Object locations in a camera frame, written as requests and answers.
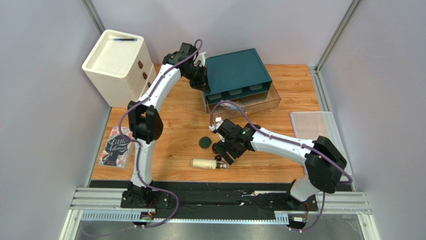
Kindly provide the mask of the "cream gold pump bottle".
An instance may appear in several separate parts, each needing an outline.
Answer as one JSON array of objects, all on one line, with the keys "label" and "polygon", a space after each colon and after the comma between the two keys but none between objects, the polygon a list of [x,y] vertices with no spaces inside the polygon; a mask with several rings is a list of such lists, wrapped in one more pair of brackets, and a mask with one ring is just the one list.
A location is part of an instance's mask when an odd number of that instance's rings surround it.
[{"label": "cream gold pump bottle", "polygon": [[215,159],[202,159],[202,158],[193,158],[190,161],[190,166],[192,168],[206,169],[206,170],[216,170],[216,169],[228,169],[229,165],[225,162],[218,161]]}]

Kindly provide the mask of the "teal drawer organizer box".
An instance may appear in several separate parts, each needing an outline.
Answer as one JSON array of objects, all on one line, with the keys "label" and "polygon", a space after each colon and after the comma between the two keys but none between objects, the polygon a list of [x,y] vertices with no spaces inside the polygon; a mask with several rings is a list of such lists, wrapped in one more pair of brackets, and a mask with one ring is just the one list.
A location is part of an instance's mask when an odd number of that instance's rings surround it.
[{"label": "teal drawer organizer box", "polygon": [[268,92],[272,78],[255,48],[211,56],[205,61],[208,105]]}]

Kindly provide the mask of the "black round cap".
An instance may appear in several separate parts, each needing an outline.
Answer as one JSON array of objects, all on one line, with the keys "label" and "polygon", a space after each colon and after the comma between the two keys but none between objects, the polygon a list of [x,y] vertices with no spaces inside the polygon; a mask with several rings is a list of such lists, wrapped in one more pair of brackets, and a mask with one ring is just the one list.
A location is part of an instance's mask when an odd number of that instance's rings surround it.
[{"label": "black round cap", "polygon": [[223,160],[223,158],[222,158],[222,156],[221,156],[220,154],[216,155],[216,156],[214,157],[214,159],[215,159],[217,162],[221,162],[221,161]]}]

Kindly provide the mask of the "clear lip gloss tube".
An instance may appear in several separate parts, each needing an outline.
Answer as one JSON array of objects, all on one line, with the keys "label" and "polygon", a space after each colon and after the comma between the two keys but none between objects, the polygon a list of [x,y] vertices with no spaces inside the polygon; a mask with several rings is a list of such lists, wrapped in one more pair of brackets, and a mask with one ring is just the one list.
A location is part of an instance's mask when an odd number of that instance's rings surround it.
[{"label": "clear lip gloss tube", "polygon": [[236,118],[237,116],[242,115],[242,112],[233,104],[230,103],[221,103],[219,105],[219,109],[221,111],[221,115],[227,118]]}]

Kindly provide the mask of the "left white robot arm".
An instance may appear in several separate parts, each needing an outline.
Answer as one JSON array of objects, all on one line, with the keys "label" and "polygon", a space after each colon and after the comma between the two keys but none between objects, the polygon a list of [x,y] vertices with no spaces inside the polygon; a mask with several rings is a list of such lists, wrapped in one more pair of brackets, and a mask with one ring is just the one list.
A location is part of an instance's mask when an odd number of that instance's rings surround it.
[{"label": "left white robot arm", "polygon": [[152,183],[153,155],[164,124],[160,109],[172,87],[181,77],[189,80],[192,89],[210,93],[207,66],[199,56],[200,46],[182,43],[178,51],[167,54],[159,74],[146,93],[130,101],[124,116],[128,118],[136,153],[132,178],[122,193],[122,208],[148,208],[154,203]]}]

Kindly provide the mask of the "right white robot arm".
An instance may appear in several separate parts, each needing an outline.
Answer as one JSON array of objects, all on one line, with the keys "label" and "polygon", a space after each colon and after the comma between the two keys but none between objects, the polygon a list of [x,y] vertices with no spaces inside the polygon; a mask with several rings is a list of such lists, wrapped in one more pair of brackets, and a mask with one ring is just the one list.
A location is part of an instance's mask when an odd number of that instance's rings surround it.
[{"label": "right white robot arm", "polygon": [[213,145],[229,165],[246,151],[271,153],[299,163],[305,168],[303,177],[291,182],[283,203],[295,210],[319,193],[333,194],[341,181],[347,160],[332,141],[319,136],[316,140],[281,135],[253,123],[241,127],[229,119],[211,124],[209,130],[220,140]]}]

